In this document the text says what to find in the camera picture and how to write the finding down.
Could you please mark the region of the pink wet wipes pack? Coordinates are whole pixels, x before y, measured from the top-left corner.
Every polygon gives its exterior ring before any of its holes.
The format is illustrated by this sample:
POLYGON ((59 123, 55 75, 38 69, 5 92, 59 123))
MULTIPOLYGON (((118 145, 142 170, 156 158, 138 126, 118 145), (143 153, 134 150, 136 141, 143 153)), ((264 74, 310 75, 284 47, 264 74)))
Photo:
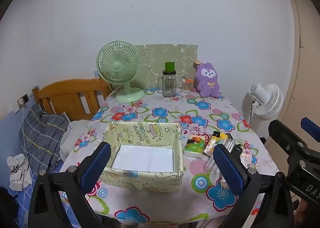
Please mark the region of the pink wet wipes pack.
POLYGON ((246 168, 256 168, 257 158, 252 154, 250 149, 242 149, 240 160, 246 168))

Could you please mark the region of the yellow white tissue pack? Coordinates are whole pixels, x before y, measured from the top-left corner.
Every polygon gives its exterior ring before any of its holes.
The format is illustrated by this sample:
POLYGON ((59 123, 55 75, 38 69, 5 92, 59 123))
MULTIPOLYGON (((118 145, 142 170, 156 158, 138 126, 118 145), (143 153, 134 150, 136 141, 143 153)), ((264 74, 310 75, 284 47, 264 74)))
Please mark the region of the yellow white tissue pack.
POLYGON ((227 134, 214 131, 212 136, 210 137, 208 143, 206 144, 204 148, 204 154, 207 156, 211 156, 214 150, 214 147, 218 144, 222 144, 225 141, 229 139, 229 136, 227 134))

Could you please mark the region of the green orange tissue pack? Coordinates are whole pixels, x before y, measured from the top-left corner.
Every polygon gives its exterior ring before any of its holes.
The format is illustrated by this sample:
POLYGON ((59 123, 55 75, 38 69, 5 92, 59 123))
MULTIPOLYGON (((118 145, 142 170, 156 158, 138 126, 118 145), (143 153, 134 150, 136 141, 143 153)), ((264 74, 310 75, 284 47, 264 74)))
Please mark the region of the green orange tissue pack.
POLYGON ((210 140, 210 135, 189 135, 187 143, 183 149, 184 155, 192 158, 203 158, 204 149, 210 140))

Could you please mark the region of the yellow cartoon fabric storage box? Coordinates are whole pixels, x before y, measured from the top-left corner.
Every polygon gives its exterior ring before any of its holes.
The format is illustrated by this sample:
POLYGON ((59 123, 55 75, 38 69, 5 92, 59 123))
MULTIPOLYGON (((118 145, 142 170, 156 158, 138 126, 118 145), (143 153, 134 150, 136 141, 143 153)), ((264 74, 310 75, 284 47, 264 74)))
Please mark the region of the yellow cartoon fabric storage box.
POLYGON ((112 186, 149 192, 177 192, 184 175, 178 123, 111 122, 102 141, 111 157, 100 179, 112 186))

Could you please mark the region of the black plastic bag roll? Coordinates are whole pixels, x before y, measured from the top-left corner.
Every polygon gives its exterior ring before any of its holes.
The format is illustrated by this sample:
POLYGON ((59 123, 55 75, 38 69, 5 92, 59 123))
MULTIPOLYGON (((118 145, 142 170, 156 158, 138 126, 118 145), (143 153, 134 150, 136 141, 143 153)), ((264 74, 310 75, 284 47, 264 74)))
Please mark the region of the black plastic bag roll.
POLYGON ((241 145, 240 144, 235 145, 232 149, 231 154, 238 162, 241 162, 241 154, 242 154, 241 145))

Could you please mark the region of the beige door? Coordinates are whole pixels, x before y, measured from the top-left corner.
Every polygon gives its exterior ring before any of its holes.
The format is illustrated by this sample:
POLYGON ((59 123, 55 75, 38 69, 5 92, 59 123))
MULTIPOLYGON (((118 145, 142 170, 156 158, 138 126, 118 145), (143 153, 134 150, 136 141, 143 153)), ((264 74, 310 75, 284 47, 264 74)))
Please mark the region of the beige door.
POLYGON ((278 119, 309 148, 319 143, 300 126, 303 117, 319 125, 319 13, 311 0, 290 0, 295 29, 295 48, 289 87, 278 119))

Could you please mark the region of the white standing fan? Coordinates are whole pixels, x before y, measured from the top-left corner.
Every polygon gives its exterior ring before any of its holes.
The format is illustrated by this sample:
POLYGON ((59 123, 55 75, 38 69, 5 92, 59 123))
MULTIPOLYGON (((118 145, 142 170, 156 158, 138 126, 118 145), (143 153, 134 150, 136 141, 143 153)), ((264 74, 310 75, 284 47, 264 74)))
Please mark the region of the white standing fan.
POLYGON ((277 119, 284 104, 284 95, 276 84, 253 83, 242 103, 243 116, 259 137, 268 137, 268 126, 277 119))

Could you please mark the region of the white bedding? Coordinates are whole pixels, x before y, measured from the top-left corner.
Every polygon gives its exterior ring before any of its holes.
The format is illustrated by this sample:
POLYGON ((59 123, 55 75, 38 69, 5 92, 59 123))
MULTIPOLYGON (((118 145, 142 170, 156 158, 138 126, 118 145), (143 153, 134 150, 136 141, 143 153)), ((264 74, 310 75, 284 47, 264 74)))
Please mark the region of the white bedding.
POLYGON ((63 162, 65 162, 65 160, 73 150, 74 144, 82 135, 82 133, 87 129, 89 123, 89 120, 72 121, 69 123, 67 130, 63 134, 60 142, 59 155, 63 162))

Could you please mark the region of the grey plaid pillow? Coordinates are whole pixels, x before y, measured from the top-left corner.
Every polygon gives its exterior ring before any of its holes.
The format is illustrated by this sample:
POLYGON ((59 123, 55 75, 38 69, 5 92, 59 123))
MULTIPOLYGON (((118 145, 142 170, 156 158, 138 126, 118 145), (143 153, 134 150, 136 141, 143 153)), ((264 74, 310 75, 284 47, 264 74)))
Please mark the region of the grey plaid pillow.
POLYGON ((20 146, 28 158, 31 170, 51 171, 61 160, 60 143, 69 125, 64 114, 49 114, 34 104, 19 131, 20 146))

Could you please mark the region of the floral tablecloth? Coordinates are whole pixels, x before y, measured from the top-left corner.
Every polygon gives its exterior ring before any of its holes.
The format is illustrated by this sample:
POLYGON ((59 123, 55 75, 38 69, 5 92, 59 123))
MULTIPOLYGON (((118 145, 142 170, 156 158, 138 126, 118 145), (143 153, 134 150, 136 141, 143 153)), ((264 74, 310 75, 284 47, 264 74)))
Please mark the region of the floral tablecloth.
POLYGON ((105 141, 111 158, 86 195, 93 210, 121 222, 146 225, 219 220, 238 198, 205 169, 206 155, 186 156, 189 138, 232 136, 246 165, 274 175, 277 166, 244 117, 223 95, 203 98, 179 92, 165 98, 147 89, 142 99, 120 103, 111 96, 75 140, 62 170, 78 166, 105 141))

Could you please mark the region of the purple plush bunny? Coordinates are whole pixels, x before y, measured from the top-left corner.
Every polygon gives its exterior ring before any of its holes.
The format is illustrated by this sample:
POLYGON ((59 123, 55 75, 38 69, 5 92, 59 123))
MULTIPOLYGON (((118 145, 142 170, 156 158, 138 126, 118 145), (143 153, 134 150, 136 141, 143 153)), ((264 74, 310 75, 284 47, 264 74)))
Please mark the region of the purple plush bunny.
POLYGON ((202 63, 194 60, 196 65, 197 91, 201 97, 219 97, 220 85, 217 81, 217 73, 211 63, 202 63))

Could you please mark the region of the green desk fan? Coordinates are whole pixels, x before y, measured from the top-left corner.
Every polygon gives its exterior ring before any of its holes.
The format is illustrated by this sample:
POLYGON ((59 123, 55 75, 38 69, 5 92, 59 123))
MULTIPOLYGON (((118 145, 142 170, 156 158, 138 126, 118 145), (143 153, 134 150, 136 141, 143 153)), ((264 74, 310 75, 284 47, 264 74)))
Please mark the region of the green desk fan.
POLYGON ((98 52, 96 67, 99 76, 111 85, 122 85, 116 101, 131 103, 142 99, 145 92, 132 87, 141 66, 140 53, 135 46, 125 41, 112 41, 98 52))

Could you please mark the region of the glass mason jar mug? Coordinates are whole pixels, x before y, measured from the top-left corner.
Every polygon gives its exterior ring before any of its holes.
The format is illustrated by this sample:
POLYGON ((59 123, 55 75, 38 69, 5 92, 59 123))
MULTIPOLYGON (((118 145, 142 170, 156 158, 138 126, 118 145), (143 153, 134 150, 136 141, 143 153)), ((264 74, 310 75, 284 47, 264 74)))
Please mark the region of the glass mason jar mug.
POLYGON ((175 97, 177 93, 176 71, 163 70, 162 76, 157 79, 157 88, 162 92, 163 97, 175 97))

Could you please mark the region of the green cup on jar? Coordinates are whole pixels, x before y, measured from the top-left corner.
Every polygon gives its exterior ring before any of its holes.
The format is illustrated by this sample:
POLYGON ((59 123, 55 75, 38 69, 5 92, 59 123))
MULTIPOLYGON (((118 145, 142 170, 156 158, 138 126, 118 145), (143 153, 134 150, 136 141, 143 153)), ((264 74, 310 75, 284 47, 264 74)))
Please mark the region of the green cup on jar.
POLYGON ((165 69, 163 70, 163 75, 175 75, 175 63, 174 62, 165 62, 165 69))

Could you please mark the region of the green patterned board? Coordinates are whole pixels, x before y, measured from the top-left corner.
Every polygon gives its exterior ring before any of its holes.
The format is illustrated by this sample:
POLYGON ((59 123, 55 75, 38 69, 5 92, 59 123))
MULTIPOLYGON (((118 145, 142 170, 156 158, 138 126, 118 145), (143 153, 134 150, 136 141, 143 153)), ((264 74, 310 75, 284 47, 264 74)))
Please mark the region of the green patterned board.
POLYGON ((198 46, 187 44, 150 44, 137 45, 141 66, 138 75, 131 82, 141 89, 156 88, 161 85, 159 78, 163 71, 175 71, 177 87, 181 87, 182 78, 195 78, 194 61, 197 60, 198 46))

